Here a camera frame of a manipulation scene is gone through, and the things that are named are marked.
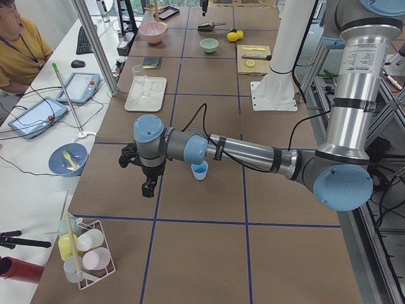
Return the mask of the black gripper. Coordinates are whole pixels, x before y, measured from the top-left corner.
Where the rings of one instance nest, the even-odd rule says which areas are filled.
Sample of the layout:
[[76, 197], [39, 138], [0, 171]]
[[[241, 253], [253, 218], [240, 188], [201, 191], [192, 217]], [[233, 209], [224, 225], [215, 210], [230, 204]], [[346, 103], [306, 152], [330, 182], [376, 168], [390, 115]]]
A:
[[145, 183], [142, 184], [142, 195], [146, 198], [153, 198], [154, 197], [154, 190], [156, 184], [158, 182], [158, 177], [164, 174], [166, 159], [164, 158], [163, 161], [157, 165], [144, 165], [141, 162], [140, 154], [137, 151], [137, 144], [136, 142], [128, 143], [122, 150], [121, 156], [118, 159], [118, 163], [121, 168], [126, 168], [129, 163], [132, 165], [137, 165], [141, 167], [142, 172], [146, 176]]

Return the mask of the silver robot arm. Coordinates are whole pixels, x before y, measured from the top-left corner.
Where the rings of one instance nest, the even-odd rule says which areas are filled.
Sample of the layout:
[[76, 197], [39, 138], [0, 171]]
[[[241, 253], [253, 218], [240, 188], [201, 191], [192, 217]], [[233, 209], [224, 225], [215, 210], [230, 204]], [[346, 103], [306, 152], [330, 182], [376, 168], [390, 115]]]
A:
[[341, 49], [342, 58], [325, 135], [312, 151], [263, 146], [205, 130], [177, 130], [156, 115], [143, 115], [135, 121], [134, 140], [122, 149], [118, 162], [142, 169], [142, 194], [147, 198], [154, 196], [168, 160], [200, 165], [210, 156], [283, 175], [337, 212], [357, 209], [373, 191], [366, 138], [387, 52], [403, 26], [403, 1], [327, 2], [322, 43], [327, 49]]

